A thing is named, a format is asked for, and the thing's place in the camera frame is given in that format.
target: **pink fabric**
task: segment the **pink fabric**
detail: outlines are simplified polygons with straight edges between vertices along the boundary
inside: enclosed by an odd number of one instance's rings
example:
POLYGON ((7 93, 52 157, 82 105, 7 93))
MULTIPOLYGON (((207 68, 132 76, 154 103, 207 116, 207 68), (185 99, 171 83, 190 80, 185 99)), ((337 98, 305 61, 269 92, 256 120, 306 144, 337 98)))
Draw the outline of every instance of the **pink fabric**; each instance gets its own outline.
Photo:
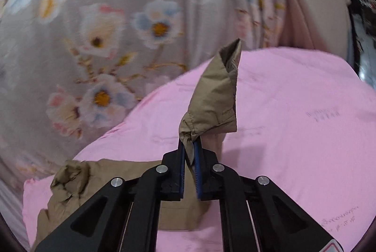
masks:
MULTIPOLYGON (((157 89, 78 160, 151 161, 174 150, 178 126, 207 63, 157 89)), ((270 48, 243 52, 238 131, 224 141, 223 163, 240 175, 267 175, 345 249, 376 215, 376 93, 342 59, 318 51, 270 48)), ((30 243, 51 196, 51 177, 25 183, 30 243)), ((159 231, 157 250, 221 251, 219 207, 199 230, 159 231)))

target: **red warning sticker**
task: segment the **red warning sticker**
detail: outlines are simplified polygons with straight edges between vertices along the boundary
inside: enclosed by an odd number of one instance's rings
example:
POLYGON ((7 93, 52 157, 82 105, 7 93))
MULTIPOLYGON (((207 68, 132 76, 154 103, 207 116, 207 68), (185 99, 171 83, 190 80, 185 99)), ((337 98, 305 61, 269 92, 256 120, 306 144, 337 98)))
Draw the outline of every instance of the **red warning sticker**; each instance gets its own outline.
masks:
POLYGON ((332 239, 320 252, 343 252, 337 240, 332 239))

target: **floral fabric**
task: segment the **floral fabric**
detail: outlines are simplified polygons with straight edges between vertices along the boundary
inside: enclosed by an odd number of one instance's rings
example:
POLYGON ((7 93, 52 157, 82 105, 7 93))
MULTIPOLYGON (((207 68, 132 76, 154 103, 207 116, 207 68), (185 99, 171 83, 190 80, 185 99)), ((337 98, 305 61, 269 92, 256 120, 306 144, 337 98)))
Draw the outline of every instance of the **floral fabric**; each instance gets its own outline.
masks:
POLYGON ((284 12, 285 0, 0 0, 0 179, 20 197, 234 39, 276 46, 284 12))

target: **khaki fabric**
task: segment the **khaki fabric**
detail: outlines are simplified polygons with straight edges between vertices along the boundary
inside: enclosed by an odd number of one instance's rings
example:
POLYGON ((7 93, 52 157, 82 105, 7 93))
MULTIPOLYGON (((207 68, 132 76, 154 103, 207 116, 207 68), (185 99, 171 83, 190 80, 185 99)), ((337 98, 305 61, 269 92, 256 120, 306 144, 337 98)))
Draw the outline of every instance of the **khaki fabric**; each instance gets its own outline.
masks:
POLYGON ((193 92, 188 111, 179 126, 179 138, 189 163, 194 162, 193 142, 201 136, 203 148, 221 158, 227 132, 236 132, 236 81, 242 42, 236 40, 212 59, 193 92))
POLYGON ((348 54, 350 0, 286 0, 280 46, 348 54))
MULTIPOLYGON (((112 178, 135 179, 160 163, 107 159, 98 162, 67 161, 52 181, 53 195, 47 209, 38 215, 37 234, 31 251, 112 178)), ((180 202, 161 203, 158 229, 193 230, 198 227, 209 205, 209 202, 196 198, 195 184, 186 166, 184 198, 180 202)))

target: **yellow flower center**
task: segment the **yellow flower center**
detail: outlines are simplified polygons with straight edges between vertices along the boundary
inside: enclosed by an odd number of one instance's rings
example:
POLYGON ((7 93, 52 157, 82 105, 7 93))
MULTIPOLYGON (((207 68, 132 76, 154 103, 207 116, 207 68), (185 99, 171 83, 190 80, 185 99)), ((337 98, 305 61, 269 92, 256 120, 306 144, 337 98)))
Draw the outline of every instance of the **yellow flower center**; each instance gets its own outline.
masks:
POLYGON ((280 3, 276 3, 274 7, 276 10, 285 10, 285 6, 280 3))
POLYGON ((40 8, 40 16, 42 18, 49 17, 56 7, 56 0, 43 0, 40 8))
POLYGON ((99 91, 94 96, 93 103, 100 107, 107 107, 111 102, 111 97, 106 91, 99 91))
POLYGON ((122 56, 119 60, 118 63, 116 63, 116 66, 117 67, 122 67, 126 64, 128 64, 129 62, 131 62, 133 60, 133 58, 137 55, 136 52, 130 52, 128 54, 125 54, 124 56, 122 56))
POLYGON ((153 24, 152 28, 153 28, 153 33, 155 37, 164 37, 168 33, 170 26, 159 22, 159 23, 153 24))
POLYGON ((103 40, 100 37, 95 37, 91 40, 92 46, 95 48, 103 48, 103 40))

